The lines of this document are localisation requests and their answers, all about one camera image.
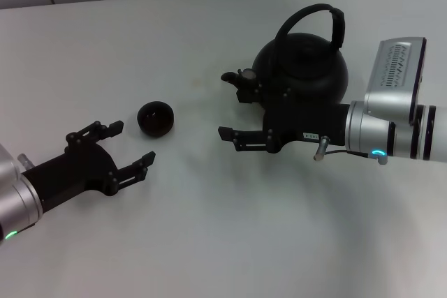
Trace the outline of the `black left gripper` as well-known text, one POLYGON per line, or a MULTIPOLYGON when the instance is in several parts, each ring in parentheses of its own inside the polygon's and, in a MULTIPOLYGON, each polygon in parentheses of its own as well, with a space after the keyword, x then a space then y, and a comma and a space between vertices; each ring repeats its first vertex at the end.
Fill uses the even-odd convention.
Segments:
MULTIPOLYGON (((123 121, 109 126, 99 121, 66 136, 68 144, 97 143, 122 133, 123 121)), ((68 146, 64 154, 23 173, 37 192, 46 213, 85 191, 112 196, 144 181, 156 154, 151 151, 126 167, 117 169, 110 154, 97 144, 68 146)))

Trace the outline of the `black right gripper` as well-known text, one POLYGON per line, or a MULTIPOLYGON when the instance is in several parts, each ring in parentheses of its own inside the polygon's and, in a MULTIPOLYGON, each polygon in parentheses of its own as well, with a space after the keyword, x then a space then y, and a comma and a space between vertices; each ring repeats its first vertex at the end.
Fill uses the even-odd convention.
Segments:
POLYGON ((262 131, 218 127, 221 139, 231 142, 236 151, 276 154, 290 142, 318 143, 322 137, 328 137, 331 145, 343 147, 346 144, 346 119, 350 105, 294 103, 286 87, 274 82, 237 82, 235 87, 240 103, 256 103, 265 111, 262 131))

